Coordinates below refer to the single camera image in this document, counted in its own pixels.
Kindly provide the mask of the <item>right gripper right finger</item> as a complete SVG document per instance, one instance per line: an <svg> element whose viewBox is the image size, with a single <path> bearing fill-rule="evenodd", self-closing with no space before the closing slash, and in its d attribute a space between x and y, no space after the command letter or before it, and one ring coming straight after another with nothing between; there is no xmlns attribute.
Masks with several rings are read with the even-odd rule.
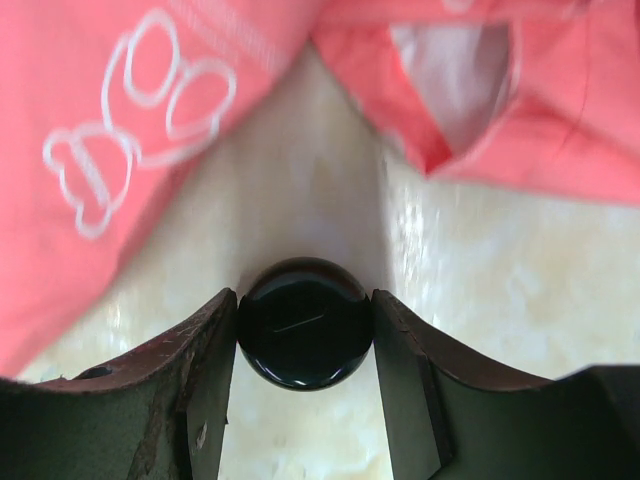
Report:
<svg viewBox="0 0 640 480"><path fill-rule="evenodd" d="M552 472L540 387L373 294L375 357L396 479L534 479Z"/></svg>

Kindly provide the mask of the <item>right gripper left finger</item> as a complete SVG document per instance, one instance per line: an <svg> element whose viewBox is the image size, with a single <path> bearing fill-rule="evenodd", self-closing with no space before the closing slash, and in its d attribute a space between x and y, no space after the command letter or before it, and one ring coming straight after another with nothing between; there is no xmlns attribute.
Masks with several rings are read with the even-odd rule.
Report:
<svg viewBox="0 0 640 480"><path fill-rule="evenodd" d="M37 479L216 475L227 424L237 298L216 294L185 321L73 379L38 385Z"/></svg>

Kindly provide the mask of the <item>black charging case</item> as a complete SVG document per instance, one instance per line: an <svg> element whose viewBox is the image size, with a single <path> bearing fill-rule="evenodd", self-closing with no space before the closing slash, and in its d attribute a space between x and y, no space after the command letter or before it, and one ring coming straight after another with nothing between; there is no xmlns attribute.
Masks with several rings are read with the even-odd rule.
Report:
<svg viewBox="0 0 640 480"><path fill-rule="evenodd" d="M341 266L298 257L265 270L242 297L237 341L268 382L295 391L330 388L353 374L374 337L371 302Z"/></svg>

